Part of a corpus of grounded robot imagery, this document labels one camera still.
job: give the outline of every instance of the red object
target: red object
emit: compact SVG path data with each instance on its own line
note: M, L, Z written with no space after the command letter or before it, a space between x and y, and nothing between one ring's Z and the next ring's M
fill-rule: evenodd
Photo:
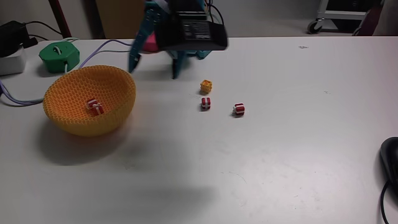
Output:
M147 41L144 44L144 48L143 50L145 52L152 52L152 53L156 53L159 51L159 48L156 44L156 36L155 33L151 34L150 36L148 36Z
M93 105L93 109L91 109L95 116L101 115L104 113L104 109L102 108L101 104L98 103Z
M96 99L92 98L92 99L87 101L87 108L89 110L93 109L94 105L97 105L97 104L98 104L98 101Z
M243 105L243 103L235 104L234 112L235 112L236 115L243 115L244 114L244 105Z
M211 105L211 101L210 101L209 97L201 99L201 108L202 109L208 110L208 109L210 109L210 105Z

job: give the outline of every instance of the pink part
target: pink part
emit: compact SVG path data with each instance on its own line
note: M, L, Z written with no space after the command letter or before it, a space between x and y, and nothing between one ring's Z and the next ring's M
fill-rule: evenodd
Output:
M147 41L144 44L143 50L146 52L158 52L159 51L159 48L157 47L157 44L156 44L155 33L151 34L148 37Z

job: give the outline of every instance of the striped cube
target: striped cube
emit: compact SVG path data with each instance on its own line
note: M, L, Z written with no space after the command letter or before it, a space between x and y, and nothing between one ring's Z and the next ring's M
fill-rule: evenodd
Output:
M95 116L101 115L104 113L104 109L102 108L101 103L97 103L93 105L91 111L94 113Z
M209 97L201 99L201 108L202 109L208 110L208 109L210 109L210 105L211 105L211 101L210 101Z
M235 104L233 108L233 113L236 115L244 115L244 105L243 103Z
M98 101L96 99L92 98L87 101L86 107L87 107L87 109L91 110L91 109L93 109L93 105L96 105L96 104L98 104Z

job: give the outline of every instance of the orange basket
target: orange basket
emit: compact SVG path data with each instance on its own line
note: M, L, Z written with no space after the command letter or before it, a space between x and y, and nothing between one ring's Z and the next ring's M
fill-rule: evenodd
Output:
M95 116L86 107L90 99L104 113ZM131 75L120 68L97 65L74 70L53 83L44 95L45 114L59 128L78 136L99 136L119 127L136 100Z

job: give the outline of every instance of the black device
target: black device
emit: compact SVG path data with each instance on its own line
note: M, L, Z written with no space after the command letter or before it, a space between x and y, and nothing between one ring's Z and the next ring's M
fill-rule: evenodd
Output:
M11 21L0 26L0 57L17 52L21 44L24 48L37 44L36 38L30 38L25 24Z
M398 195L398 137L392 137L381 144L380 156L387 178Z
M228 36L223 24L207 21L198 1L170 0L171 14L155 26L160 50L225 50Z
M388 178L381 190L380 210L384 223L388 224L386 214L384 213L384 194L388 186L391 185L394 193L398 195L398 137L391 137L381 144L380 157Z

